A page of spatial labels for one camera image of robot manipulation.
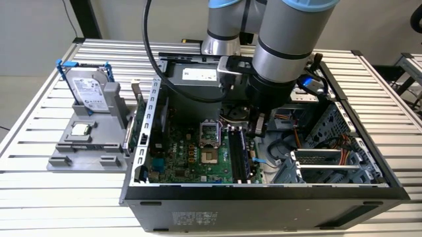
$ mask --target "wire bundle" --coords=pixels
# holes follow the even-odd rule
[[[350,154],[350,150],[345,149],[344,146],[348,145],[348,143],[350,143],[350,139],[349,137],[342,134],[341,139],[338,140],[336,146],[338,146],[338,144],[341,143],[341,161],[340,161],[340,165],[346,165],[348,162],[348,157]]]

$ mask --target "hard drive label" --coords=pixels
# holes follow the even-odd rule
[[[84,106],[94,112],[109,112],[99,81],[92,78],[75,78],[74,83]]]

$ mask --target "slotted aluminum surface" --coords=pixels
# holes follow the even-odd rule
[[[153,44],[158,52],[199,53],[198,44]],[[421,125],[404,109],[364,57],[350,51],[318,50],[349,96],[362,122],[406,187],[412,203],[376,216],[346,231],[198,233],[201,236],[330,235],[394,237],[422,235],[422,140]],[[254,47],[243,48],[253,55]],[[135,103],[130,82],[143,83],[149,96],[155,76],[143,44],[92,40],[72,45],[64,60],[110,61],[122,97]],[[0,144],[0,236],[142,235],[143,229],[127,207],[118,205],[125,174],[51,173],[46,166],[72,115],[72,98],[56,71]]]

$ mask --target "blue clip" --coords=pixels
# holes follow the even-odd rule
[[[257,157],[253,157],[253,161],[259,162],[259,163],[266,163],[265,159],[258,159]]]
[[[74,92],[74,90],[72,90],[72,87],[71,87],[71,85],[70,85],[70,83],[68,83],[68,80],[67,80],[67,77],[66,77],[66,73],[64,73],[64,71],[63,71],[63,67],[66,67],[66,63],[68,63],[68,62],[66,62],[63,65],[62,65],[62,59],[58,59],[56,60],[56,62],[55,62],[55,64],[56,64],[56,68],[58,68],[58,71],[59,71],[59,73],[60,73],[60,76],[62,76],[62,78],[63,78],[63,80],[66,81],[66,83],[67,83],[67,86],[68,86],[68,89],[70,89],[70,91],[71,91],[71,93],[72,93],[72,96],[74,96],[74,99],[75,99],[75,105],[79,105],[79,102],[78,102],[78,100],[76,100],[76,95],[75,95],[75,92]]]
[[[79,66],[79,63],[78,62],[72,62],[72,61],[66,61],[63,66],[67,67],[67,68],[76,68]]]
[[[107,69],[107,76],[109,76],[109,81],[114,82],[114,76],[113,76],[113,70],[111,70],[111,64],[106,62],[104,67]]]

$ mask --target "motherboard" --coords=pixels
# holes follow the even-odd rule
[[[242,172],[247,182],[262,183],[259,166],[253,162],[255,143],[253,139],[242,140],[247,153],[234,157],[230,133],[229,128],[210,121],[201,126],[173,126],[165,155],[153,159],[150,182],[233,184],[238,183],[234,175]]]

